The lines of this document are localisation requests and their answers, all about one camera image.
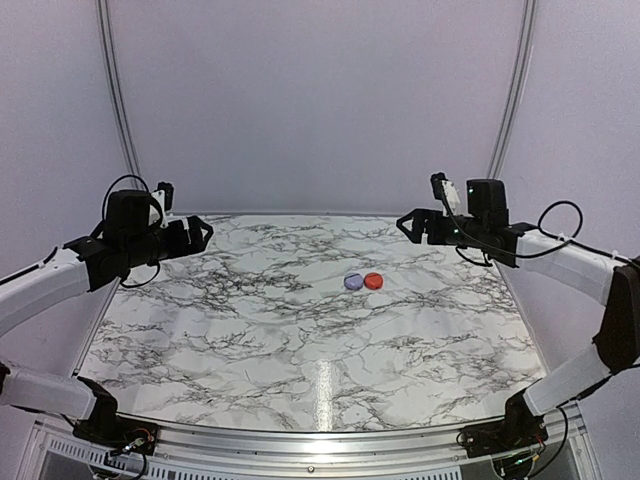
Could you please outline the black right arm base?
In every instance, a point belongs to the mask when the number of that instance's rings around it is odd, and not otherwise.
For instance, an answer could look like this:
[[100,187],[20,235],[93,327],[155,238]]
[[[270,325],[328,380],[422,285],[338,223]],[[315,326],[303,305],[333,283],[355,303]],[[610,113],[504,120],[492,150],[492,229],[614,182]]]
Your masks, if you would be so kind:
[[535,416],[524,399],[524,390],[506,400],[504,416],[463,427],[456,443],[469,458],[495,455],[534,445],[548,439],[542,415]]

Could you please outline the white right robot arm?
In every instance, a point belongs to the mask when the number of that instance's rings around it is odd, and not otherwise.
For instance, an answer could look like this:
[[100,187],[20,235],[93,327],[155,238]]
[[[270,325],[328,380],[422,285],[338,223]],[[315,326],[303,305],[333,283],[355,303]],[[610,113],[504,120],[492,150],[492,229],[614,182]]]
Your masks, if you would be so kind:
[[465,215],[457,213],[459,197],[444,173],[432,175],[431,186],[441,209],[416,208],[396,222],[412,243],[477,249],[486,262],[546,276],[604,308],[600,328],[588,347],[507,400],[495,438],[502,446],[515,448],[548,412],[637,367],[639,262],[588,247],[573,235],[549,233],[541,224],[510,223],[500,180],[467,181]]

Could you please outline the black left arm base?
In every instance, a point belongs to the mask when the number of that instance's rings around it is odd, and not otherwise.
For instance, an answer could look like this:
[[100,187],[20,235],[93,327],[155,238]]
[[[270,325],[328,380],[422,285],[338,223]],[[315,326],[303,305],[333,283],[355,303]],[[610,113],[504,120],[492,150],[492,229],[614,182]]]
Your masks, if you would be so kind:
[[152,455],[155,451],[159,426],[156,423],[125,418],[118,413],[118,402],[94,380],[77,377],[93,393],[96,402],[87,419],[75,420],[73,435],[102,446],[128,453]]

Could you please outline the purple charging case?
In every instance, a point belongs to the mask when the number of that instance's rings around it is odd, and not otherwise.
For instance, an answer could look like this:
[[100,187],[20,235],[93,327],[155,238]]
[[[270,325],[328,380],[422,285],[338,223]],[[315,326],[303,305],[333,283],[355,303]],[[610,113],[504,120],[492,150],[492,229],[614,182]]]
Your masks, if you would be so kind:
[[364,287],[364,277],[356,272],[350,272],[344,276],[343,284],[346,289],[357,291]]

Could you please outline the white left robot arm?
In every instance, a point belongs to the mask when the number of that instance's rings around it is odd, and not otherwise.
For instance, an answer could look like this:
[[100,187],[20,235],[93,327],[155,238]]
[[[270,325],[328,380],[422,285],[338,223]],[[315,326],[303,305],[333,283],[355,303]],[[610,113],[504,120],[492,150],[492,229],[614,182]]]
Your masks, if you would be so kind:
[[[124,284],[140,266],[204,252],[214,229],[200,217],[168,218],[173,187],[153,192],[120,190],[107,195],[94,231],[55,248],[45,259],[1,281],[1,332],[68,299]],[[78,421],[106,445],[125,438],[116,399],[93,380],[36,372],[12,362],[1,365],[1,403]]]

